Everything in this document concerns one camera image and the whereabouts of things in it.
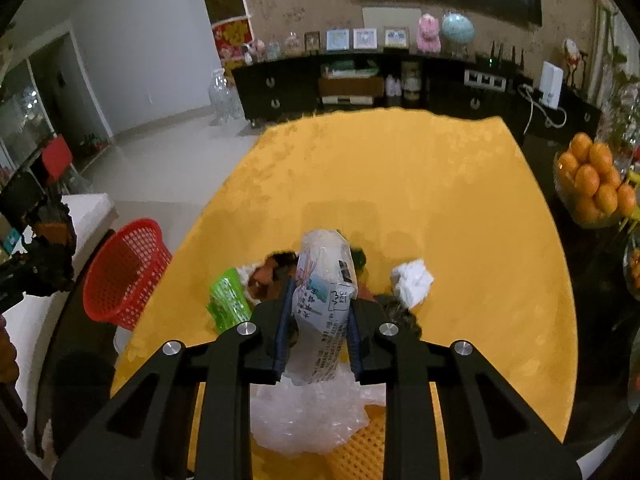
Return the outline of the black tv cabinet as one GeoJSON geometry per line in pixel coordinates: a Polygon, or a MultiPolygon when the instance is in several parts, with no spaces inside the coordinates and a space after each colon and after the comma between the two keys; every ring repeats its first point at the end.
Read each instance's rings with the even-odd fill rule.
{"type": "Polygon", "coordinates": [[[568,87],[548,107],[518,60],[447,58],[401,49],[280,58],[238,67],[232,78],[252,124],[304,115],[402,107],[464,119],[498,116],[516,140],[527,133],[594,136],[601,112],[568,87]]]}

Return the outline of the bowl of oranges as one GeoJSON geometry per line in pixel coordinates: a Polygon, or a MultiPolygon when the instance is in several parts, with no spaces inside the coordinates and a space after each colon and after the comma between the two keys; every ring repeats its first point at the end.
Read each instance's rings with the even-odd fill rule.
{"type": "Polygon", "coordinates": [[[576,133],[555,155],[555,191],[572,219],[585,229],[639,225],[639,175],[614,165],[608,144],[576,133]]]}

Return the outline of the black crumpled wrapper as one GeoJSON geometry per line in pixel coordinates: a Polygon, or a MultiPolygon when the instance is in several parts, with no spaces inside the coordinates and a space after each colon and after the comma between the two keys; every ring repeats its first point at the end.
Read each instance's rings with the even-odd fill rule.
{"type": "Polygon", "coordinates": [[[397,298],[390,295],[376,295],[374,299],[382,307],[386,318],[396,324],[400,330],[416,336],[418,339],[422,337],[422,328],[418,318],[397,298]]]}

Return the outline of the red plastic basket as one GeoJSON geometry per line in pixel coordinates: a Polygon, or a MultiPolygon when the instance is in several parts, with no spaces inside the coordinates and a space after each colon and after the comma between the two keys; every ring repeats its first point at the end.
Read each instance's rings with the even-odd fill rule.
{"type": "Polygon", "coordinates": [[[134,330],[171,262],[160,225],[129,222],[100,248],[86,275],[82,302],[94,322],[134,330]]]}

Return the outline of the red chair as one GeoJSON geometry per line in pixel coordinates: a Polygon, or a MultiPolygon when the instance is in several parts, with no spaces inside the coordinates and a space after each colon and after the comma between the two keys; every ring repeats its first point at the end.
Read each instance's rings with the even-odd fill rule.
{"type": "Polygon", "coordinates": [[[47,171],[47,184],[60,180],[64,172],[70,168],[73,155],[62,136],[55,136],[43,149],[41,160],[47,171]]]}

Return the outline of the pink plush toy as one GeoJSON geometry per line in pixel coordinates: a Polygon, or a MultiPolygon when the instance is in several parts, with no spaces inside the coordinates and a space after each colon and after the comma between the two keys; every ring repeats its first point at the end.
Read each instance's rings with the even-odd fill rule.
{"type": "Polygon", "coordinates": [[[423,14],[419,18],[416,30],[418,50],[423,53],[439,53],[442,50],[439,34],[439,19],[428,13],[423,14]]]}

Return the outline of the yellow foam fruit net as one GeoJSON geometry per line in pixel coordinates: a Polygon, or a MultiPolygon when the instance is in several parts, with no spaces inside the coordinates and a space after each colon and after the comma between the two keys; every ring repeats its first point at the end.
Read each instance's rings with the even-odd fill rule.
{"type": "Polygon", "coordinates": [[[382,480],[384,470],[386,408],[367,405],[367,426],[326,456],[334,479],[382,480]]]}

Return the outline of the green snack packet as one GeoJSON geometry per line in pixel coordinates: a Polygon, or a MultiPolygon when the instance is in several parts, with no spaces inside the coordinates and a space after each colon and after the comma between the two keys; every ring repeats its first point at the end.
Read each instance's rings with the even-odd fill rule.
{"type": "Polygon", "coordinates": [[[252,310],[246,301],[240,276],[235,268],[225,270],[210,285],[207,311],[214,320],[218,334],[250,320],[252,310]]]}

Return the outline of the printed white plastic wrapper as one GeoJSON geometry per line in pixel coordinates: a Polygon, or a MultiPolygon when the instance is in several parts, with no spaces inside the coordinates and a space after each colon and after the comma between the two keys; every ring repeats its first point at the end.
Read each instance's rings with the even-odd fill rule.
{"type": "Polygon", "coordinates": [[[347,240],[334,230],[306,233],[292,295],[298,337],[285,367],[285,376],[294,385],[333,379],[350,304],[357,296],[357,275],[347,240]]]}

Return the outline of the white router box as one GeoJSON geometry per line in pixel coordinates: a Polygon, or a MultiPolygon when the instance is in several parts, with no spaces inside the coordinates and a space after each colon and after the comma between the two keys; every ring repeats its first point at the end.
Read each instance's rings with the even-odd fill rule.
{"type": "Polygon", "coordinates": [[[548,61],[542,63],[538,89],[541,92],[540,102],[545,107],[556,110],[559,107],[564,72],[561,67],[548,61]]]}

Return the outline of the blue picture frame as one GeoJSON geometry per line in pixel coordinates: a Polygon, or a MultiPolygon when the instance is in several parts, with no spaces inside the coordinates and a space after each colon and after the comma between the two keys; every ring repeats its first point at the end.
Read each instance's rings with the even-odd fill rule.
{"type": "Polygon", "coordinates": [[[350,30],[329,29],[326,32],[326,50],[328,52],[342,52],[350,49],[350,30]]]}

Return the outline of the light blue globe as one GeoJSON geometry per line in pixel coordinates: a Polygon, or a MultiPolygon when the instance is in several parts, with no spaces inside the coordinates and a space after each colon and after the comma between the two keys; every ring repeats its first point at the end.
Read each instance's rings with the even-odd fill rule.
{"type": "Polygon", "coordinates": [[[442,17],[442,36],[454,44],[469,44],[475,37],[475,28],[465,15],[447,13],[442,17]]]}

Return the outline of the clear plastic bag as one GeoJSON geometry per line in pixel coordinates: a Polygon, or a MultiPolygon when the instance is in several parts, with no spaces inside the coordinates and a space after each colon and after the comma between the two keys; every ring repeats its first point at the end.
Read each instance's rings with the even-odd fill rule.
{"type": "Polygon", "coordinates": [[[345,363],[327,382],[296,386],[283,377],[250,387],[250,432],[258,445],[287,456],[326,454],[367,427],[368,406],[386,405],[386,387],[356,382],[345,363]]]}

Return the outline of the crumpled white tissue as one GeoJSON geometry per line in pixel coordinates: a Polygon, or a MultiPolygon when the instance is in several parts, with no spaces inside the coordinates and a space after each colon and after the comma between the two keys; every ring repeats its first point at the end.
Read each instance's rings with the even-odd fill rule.
{"type": "Polygon", "coordinates": [[[401,263],[390,272],[394,296],[408,310],[422,304],[434,283],[423,259],[401,263]]]}

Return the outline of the white picture frame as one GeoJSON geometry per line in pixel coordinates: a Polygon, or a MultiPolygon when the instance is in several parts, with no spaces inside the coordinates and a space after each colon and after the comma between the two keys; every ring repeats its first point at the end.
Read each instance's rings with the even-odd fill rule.
{"type": "Polygon", "coordinates": [[[376,50],[378,48],[378,30],[376,28],[354,28],[352,47],[355,50],[376,50]]]}

